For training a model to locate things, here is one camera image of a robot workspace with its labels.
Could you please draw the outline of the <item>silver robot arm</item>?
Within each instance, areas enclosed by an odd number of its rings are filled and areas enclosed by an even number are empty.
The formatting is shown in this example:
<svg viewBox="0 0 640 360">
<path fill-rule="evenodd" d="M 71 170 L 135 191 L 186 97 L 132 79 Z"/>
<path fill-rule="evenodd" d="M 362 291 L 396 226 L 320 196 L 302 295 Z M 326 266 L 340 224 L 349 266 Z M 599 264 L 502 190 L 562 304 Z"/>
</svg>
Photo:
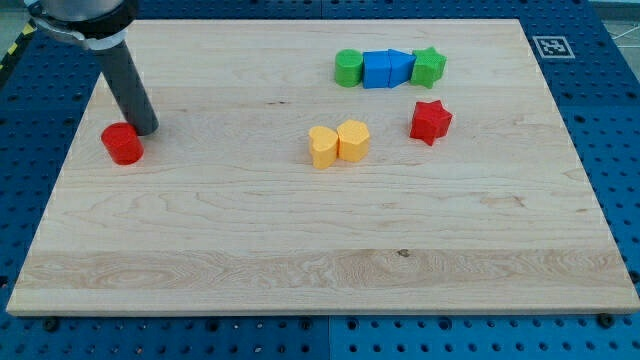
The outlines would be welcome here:
<svg viewBox="0 0 640 360">
<path fill-rule="evenodd" d="M 31 19 L 47 36 L 96 57 L 124 119 L 136 134 L 154 133 L 158 119 L 126 43 L 138 0 L 25 0 Z"/>
</svg>

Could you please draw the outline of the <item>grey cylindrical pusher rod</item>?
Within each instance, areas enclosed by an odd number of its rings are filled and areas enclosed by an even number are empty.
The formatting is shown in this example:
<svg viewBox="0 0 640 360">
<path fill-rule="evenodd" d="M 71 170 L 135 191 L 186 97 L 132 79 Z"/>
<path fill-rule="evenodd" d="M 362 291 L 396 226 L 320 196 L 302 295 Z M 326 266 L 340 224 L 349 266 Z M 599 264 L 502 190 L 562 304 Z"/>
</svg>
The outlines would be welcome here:
<svg viewBox="0 0 640 360">
<path fill-rule="evenodd" d="M 93 54 L 124 119 L 138 136 L 154 133 L 159 122 L 126 42 Z"/>
</svg>

